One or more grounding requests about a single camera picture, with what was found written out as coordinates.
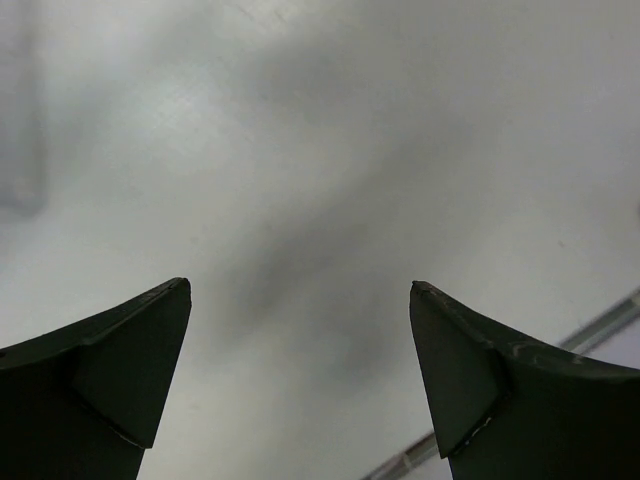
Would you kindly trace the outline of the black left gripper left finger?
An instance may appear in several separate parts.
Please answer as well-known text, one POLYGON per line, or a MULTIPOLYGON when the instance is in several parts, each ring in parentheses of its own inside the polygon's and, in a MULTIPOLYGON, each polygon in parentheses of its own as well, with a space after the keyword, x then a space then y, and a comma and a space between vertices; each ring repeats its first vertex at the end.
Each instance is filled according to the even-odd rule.
POLYGON ((1 351, 4 479, 134 479, 151 449, 191 311, 173 278, 1 351))

